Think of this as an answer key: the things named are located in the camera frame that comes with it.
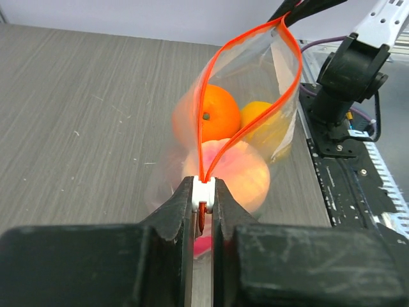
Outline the clear zip top bag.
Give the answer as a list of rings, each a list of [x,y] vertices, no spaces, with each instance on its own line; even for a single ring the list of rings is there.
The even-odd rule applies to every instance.
[[[172,113],[180,100],[171,108],[167,143],[163,147],[148,181],[146,191],[147,206],[155,210],[174,194],[176,188],[185,178],[181,177],[181,172],[183,162],[190,151],[197,154],[199,163],[199,174],[188,176],[195,178],[199,192],[194,197],[194,204],[207,202],[210,184],[218,179],[211,176],[212,171],[223,154],[237,142],[244,141],[244,137],[249,132],[258,128],[280,110],[291,122],[284,140],[273,154],[274,159],[270,162],[265,160],[270,170],[270,187],[260,208],[253,213],[249,212],[254,217],[260,217],[267,201],[272,198],[272,190],[278,180],[279,168],[291,150],[297,119],[301,72],[300,47],[290,33],[285,17],[279,17],[257,26],[221,47],[186,92],[194,90],[194,99],[197,102],[197,143],[194,147],[184,147],[173,134]],[[201,115],[203,113],[205,90],[209,84],[220,86],[229,92],[235,99],[240,111],[252,101],[268,102],[271,103],[271,106],[250,124],[240,128],[233,137],[229,138],[229,141],[217,153],[205,174],[203,169]]]

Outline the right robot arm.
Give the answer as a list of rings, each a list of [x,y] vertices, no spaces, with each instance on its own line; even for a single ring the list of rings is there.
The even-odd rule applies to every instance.
[[[407,24],[408,1],[375,2],[322,65],[306,120],[338,126],[354,103],[376,95],[387,80],[380,70]]]

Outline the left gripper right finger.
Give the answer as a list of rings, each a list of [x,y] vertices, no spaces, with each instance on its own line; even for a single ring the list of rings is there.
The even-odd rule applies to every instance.
[[[212,214],[214,306],[407,306],[408,239],[257,222],[223,180]]]

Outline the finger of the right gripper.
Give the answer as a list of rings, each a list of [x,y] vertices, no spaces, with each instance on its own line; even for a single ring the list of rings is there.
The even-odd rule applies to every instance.
[[[298,21],[323,12],[329,8],[345,3],[346,0],[305,0],[297,5],[286,16],[286,25],[291,26]]]
[[[276,9],[274,14],[268,19],[268,22],[278,19],[279,17],[284,16],[285,14],[294,10],[302,0],[284,0],[281,5]]]

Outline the pink peach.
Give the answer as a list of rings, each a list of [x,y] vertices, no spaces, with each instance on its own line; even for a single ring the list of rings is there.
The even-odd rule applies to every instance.
[[[202,144],[204,174],[229,138]],[[190,151],[183,162],[181,177],[199,174],[197,154]],[[212,177],[222,179],[233,198],[248,212],[257,211],[270,187],[270,170],[265,160],[250,144],[239,141],[228,149],[212,171]]]

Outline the orange fruit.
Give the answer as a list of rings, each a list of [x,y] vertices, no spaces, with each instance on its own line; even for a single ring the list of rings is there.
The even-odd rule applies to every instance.
[[[172,113],[173,134],[186,148],[197,143],[196,111],[194,90],[190,90]],[[202,142],[231,138],[239,131],[239,107],[233,96],[220,86],[209,84],[206,87],[202,111]]]

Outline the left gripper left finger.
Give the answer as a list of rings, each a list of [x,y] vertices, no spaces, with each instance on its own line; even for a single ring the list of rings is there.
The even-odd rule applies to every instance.
[[[19,226],[1,236],[2,306],[190,306],[193,179],[134,224]]]

